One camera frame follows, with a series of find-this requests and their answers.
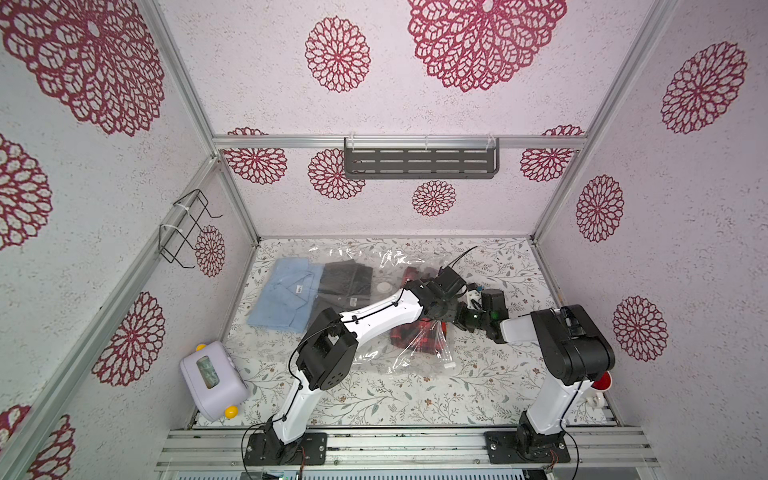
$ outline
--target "folded blue shirt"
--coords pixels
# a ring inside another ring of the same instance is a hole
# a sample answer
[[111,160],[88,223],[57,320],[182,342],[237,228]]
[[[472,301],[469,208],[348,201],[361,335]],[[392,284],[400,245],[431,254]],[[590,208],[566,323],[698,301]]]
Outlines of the folded blue shirt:
[[248,316],[248,325],[303,333],[322,275],[323,265],[307,258],[278,259]]

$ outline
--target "yellow knob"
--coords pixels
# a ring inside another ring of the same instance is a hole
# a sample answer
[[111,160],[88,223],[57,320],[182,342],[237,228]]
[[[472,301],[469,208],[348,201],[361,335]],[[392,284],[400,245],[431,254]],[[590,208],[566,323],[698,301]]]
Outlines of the yellow knob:
[[224,410],[224,416],[227,417],[229,420],[231,420],[237,416],[237,413],[239,411],[240,410],[238,410],[236,406],[231,406],[228,409]]

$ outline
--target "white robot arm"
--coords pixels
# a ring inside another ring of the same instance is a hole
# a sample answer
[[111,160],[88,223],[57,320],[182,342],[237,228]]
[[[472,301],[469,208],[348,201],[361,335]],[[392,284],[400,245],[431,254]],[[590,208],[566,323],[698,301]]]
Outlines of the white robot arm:
[[[471,306],[458,300],[465,286],[472,293]],[[501,290],[481,291],[478,302],[477,288],[446,267],[435,279],[408,282],[391,297],[362,309],[321,312],[294,351],[298,372],[288,397],[264,427],[267,449],[279,452],[278,458],[294,455],[296,447],[290,446],[300,442],[323,390],[349,372],[357,348],[380,333],[427,316],[469,332],[483,330],[496,343],[539,343],[548,374],[536,401],[521,415],[515,449],[523,461],[549,462],[551,450],[564,444],[562,419],[593,379],[613,367],[613,351],[580,306],[509,319]],[[568,461],[567,451],[560,449],[558,457]]]

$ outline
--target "metal grate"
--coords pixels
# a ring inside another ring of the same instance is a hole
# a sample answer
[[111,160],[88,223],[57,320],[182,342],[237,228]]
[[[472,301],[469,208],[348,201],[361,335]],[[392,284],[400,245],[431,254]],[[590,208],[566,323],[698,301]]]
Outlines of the metal grate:
[[334,470],[304,472],[306,480],[525,480],[519,468],[484,470]]
[[240,472],[179,472],[176,480],[240,480]]
[[498,138],[483,149],[355,149],[344,139],[344,174],[364,180],[490,179],[498,172]]
[[[282,480],[294,480],[296,472],[273,472]],[[254,479],[259,472],[251,472]],[[525,480],[519,468],[477,470],[333,470],[304,472],[304,480]],[[179,472],[176,480],[248,480],[245,472]]]

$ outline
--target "plastic bag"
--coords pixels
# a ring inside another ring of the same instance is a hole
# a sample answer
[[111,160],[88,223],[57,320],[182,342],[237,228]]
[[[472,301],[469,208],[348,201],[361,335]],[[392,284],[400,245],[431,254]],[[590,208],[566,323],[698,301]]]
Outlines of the plastic bag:
[[[277,247],[273,258],[247,323],[304,333],[326,308],[357,310],[391,296],[407,280],[434,277],[452,254],[409,251],[392,241],[307,240]],[[442,322],[418,319],[359,346],[353,363],[379,373],[437,375],[455,365],[447,332]]]

